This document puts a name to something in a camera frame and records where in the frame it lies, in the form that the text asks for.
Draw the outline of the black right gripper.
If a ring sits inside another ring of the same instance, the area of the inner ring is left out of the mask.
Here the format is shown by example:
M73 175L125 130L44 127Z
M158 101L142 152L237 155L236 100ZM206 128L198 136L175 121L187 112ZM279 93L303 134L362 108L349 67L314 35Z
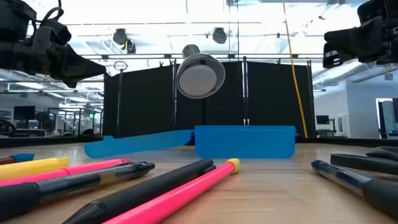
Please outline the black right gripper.
M386 13L366 21L359 27L325 33L323 68L338 67L357 58L377 65L397 63L397 15Z

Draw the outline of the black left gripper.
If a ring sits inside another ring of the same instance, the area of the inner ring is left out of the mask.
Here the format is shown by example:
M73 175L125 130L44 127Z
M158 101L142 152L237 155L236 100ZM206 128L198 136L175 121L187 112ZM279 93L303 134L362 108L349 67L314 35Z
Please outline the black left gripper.
M65 25L49 19L26 40L1 41L1 68L49 75L69 88L86 78L105 74L105 66L78 55L68 45L71 37Z

